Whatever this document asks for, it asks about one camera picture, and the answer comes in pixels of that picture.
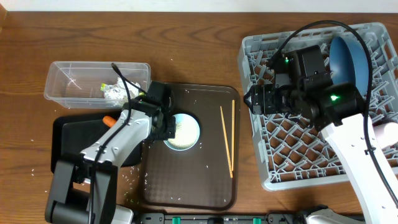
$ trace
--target black cable tie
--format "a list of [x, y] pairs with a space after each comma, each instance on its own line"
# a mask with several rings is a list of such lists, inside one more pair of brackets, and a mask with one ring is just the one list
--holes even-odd
[[375, 147], [372, 147], [372, 148], [370, 148], [370, 149], [367, 149], [367, 150], [365, 150], [365, 155], [368, 155], [368, 154], [369, 154], [369, 151], [375, 151], [375, 150], [376, 150]]

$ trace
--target clear plastic container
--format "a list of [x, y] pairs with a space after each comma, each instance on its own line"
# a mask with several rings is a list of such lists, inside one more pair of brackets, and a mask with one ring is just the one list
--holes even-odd
[[[146, 63], [115, 62], [123, 76], [147, 90], [150, 66]], [[118, 74], [111, 62], [53, 62], [45, 83], [44, 97], [66, 108], [118, 109], [127, 100], [107, 100], [101, 84], [116, 84]]]

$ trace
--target plastic container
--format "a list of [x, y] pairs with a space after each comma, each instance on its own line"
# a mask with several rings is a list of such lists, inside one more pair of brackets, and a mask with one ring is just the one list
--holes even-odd
[[[147, 90], [150, 66], [146, 63], [116, 62], [122, 74]], [[45, 84], [44, 97], [66, 108], [118, 109], [127, 100], [107, 100], [101, 84], [113, 85], [118, 74], [111, 62], [53, 62]]]
[[[373, 90], [369, 115], [373, 125], [398, 122], [398, 56], [383, 24], [357, 24], [357, 30], [368, 46], [373, 65]], [[292, 34], [283, 32], [245, 37], [238, 55], [243, 92], [253, 84], [271, 83], [265, 75], [267, 59]], [[329, 47], [336, 36], [353, 39], [342, 27], [309, 29], [292, 38], [283, 52], [319, 45], [329, 67]], [[322, 135], [285, 118], [284, 114], [251, 114], [252, 141], [260, 180], [266, 190], [284, 190], [348, 181], [336, 154]], [[392, 170], [398, 174], [398, 144], [383, 150]]]

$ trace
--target bowl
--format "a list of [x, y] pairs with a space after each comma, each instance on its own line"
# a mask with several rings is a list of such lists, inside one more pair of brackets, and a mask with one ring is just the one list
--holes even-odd
[[175, 114], [175, 139], [168, 139], [164, 141], [167, 147], [176, 150], [184, 151], [194, 146], [200, 136], [200, 128], [198, 121], [188, 114]]
[[331, 41], [329, 58], [333, 84], [352, 83], [365, 95], [369, 69], [362, 45], [356, 39], [335, 37]]

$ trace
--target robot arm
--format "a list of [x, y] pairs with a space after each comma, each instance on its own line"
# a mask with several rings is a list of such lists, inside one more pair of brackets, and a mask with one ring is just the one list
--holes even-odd
[[[351, 83], [333, 84], [317, 45], [286, 53], [274, 64], [275, 83], [253, 85], [244, 96], [251, 112], [293, 113], [309, 119], [340, 159], [366, 223], [398, 223], [398, 209], [368, 155], [362, 115], [365, 102], [357, 88]], [[373, 153], [388, 184], [398, 195], [398, 181], [376, 141], [370, 118], [368, 121]], [[311, 224], [345, 223], [328, 220], [331, 219], [321, 220], [319, 215], [307, 218]]]
[[[343, 165], [361, 204], [366, 223], [398, 223], [398, 209], [381, 181], [371, 157], [365, 152], [363, 115], [356, 114], [344, 118], [342, 123], [341, 126], [331, 123], [323, 128], [321, 133]], [[381, 151], [371, 124], [372, 122], [369, 121], [369, 137], [375, 147], [376, 159], [389, 185], [398, 195], [397, 178]], [[320, 217], [312, 218], [311, 216], [307, 218], [307, 221], [314, 224], [334, 223], [320, 222]]]
[[[115, 130], [122, 125], [127, 117], [127, 113], [127, 110], [122, 111], [120, 118], [108, 132], [106, 132], [92, 146], [82, 150], [81, 153], [84, 154], [85, 160], [94, 161], [98, 152], [98, 147], [102, 145], [102, 143], [104, 143], [110, 137], [110, 135], [112, 135]], [[129, 124], [112, 138], [103, 154], [99, 157], [98, 162], [103, 163], [108, 161], [111, 162], [112, 165], [117, 166], [119, 169], [135, 146], [148, 138], [151, 131], [151, 126], [151, 117], [146, 115], [144, 112], [132, 110]]]
[[74, 189], [73, 183], [90, 181], [99, 147], [115, 134], [131, 110], [128, 124], [113, 136], [99, 156], [95, 182], [92, 183], [95, 186], [93, 223], [129, 223], [132, 211], [116, 205], [118, 172], [143, 140], [174, 138], [175, 118], [168, 115], [171, 96], [171, 89], [166, 84], [152, 82], [146, 96], [138, 96], [132, 101], [132, 108], [126, 108], [127, 104], [123, 106], [116, 124], [98, 141], [79, 155], [63, 155], [55, 166], [45, 220], [49, 223], [88, 223], [90, 195]]

